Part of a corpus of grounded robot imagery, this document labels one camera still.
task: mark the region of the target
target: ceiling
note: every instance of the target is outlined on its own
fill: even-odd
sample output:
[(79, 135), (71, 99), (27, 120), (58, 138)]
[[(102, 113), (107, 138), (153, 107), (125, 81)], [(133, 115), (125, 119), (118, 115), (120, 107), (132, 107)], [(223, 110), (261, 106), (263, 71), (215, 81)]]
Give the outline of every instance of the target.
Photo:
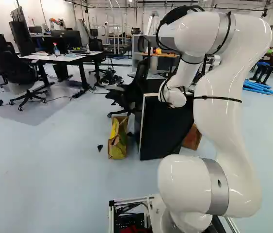
[[(253, 11), (262, 11), (266, 5), (266, 0), (111, 0), (113, 7), (177, 7), (181, 5), (200, 5), (204, 8), (219, 8), (219, 9), (245, 9)], [(88, 7), (94, 8), (110, 8), (109, 0), (74, 0), (74, 2), (81, 2), (83, 5), (88, 4)], [(268, 2), (268, 9), (273, 8), (273, 0)]]

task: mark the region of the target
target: red object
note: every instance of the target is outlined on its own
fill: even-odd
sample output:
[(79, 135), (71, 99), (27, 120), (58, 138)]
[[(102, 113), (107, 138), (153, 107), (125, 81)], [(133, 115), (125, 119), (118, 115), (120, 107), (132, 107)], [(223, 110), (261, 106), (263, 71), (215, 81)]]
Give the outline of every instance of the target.
[(127, 227), (120, 231), (120, 233), (147, 233), (146, 229), (137, 229), (135, 225)]

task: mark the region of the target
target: black office chair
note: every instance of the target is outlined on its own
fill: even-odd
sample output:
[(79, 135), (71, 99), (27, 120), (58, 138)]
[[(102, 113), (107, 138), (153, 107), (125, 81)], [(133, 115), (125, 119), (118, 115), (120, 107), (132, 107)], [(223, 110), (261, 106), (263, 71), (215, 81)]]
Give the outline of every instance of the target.
[(23, 110), (23, 105), (33, 98), (41, 100), (46, 103), (47, 100), (44, 97), (40, 97), (40, 94), (47, 94), (48, 91), (29, 91), (29, 88), (33, 87), (36, 81), (38, 81), (37, 71), (34, 67), (30, 67), (27, 63), (21, 61), (21, 59), (9, 50), (0, 51), (0, 69), (1, 73), (9, 82), (11, 91), (15, 94), (20, 94), (26, 90), (26, 93), (15, 99), (9, 101), (10, 105), (14, 105), (14, 101), (23, 100), (19, 105), (18, 110)]
[[(90, 51), (104, 51), (104, 47), (103, 47), (103, 42), (101, 39), (97, 39), (95, 36), (91, 39), (89, 38), (89, 48)], [(99, 69), (100, 72), (102, 72), (103, 74), (106, 73), (106, 69)], [(96, 72), (96, 70), (91, 70), (89, 71), (89, 74)]]
[[(7, 47), (5, 48), (5, 50), (10, 51), (11, 53), (16, 53), (14, 45), (11, 42), (7, 42)], [(4, 81), (3, 83), (0, 84), (0, 88), (2, 88), (3, 86), (8, 84), (8, 80), (6, 79), (6, 77), (5, 77), (6, 75), (3, 72), (3, 70), (1, 69), (1, 67), (0, 67), (0, 75)]]
[(123, 110), (117, 112), (110, 112), (107, 114), (107, 117), (111, 118), (113, 114), (128, 113), (128, 116), (131, 113), (135, 113), (137, 110), (137, 104), (143, 101), (143, 91), (141, 86), (146, 82), (150, 67), (150, 41), (145, 36), (140, 36), (138, 40), (138, 50), (144, 51), (144, 40), (148, 42), (148, 55), (139, 61), (137, 64), (136, 74), (133, 81), (129, 85), (118, 85), (116, 87), (106, 88), (110, 92), (105, 96), (107, 99), (114, 100), (112, 105), (118, 103)]

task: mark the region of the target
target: orange object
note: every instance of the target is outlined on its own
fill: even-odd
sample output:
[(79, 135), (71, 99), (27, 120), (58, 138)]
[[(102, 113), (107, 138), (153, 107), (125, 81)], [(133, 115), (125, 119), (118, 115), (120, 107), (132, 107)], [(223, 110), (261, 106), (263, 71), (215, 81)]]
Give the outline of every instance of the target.
[(156, 54), (157, 54), (157, 55), (160, 55), (160, 54), (162, 54), (162, 49), (160, 49), (160, 48), (157, 48), (157, 49), (156, 49)]
[(184, 138), (182, 142), (182, 146), (192, 150), (197, 150), (199, 147), (201, 138), (202, 138), (202, 134), (197, 129), (196, 124), (193, 124), (188, 134)]

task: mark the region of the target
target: black desk leg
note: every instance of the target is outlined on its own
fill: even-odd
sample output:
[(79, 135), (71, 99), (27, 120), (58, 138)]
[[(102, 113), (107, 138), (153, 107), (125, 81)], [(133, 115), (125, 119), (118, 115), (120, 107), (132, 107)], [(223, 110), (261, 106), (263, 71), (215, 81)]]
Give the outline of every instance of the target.
[(81, 77), (81, 85), (83, 89), (87, 89), (89, 84), (86, 79), (86, 74), (84, 72), (83, 64), (79, 65), (80, 77)]
[(41, 77), (43, 79), (44, 85), (42, 85), (41, 87), (35, 89), (34, 91), (42, 90), (42, 89), (54, 84), (54, 82), (49, 82), (43, 64), (38, 64), (38, 69), (39, 69), (39, 72), (40, 72)]
[(94, 60), (94, 66), (95, 66), (95, 70), (96, 70), (96, 84), (97, 86), (99, 86), (99, 84), (101, 83), (101, 78), (99, 76), (99, 66), (98, 66), (98, 62), (96, 60)]

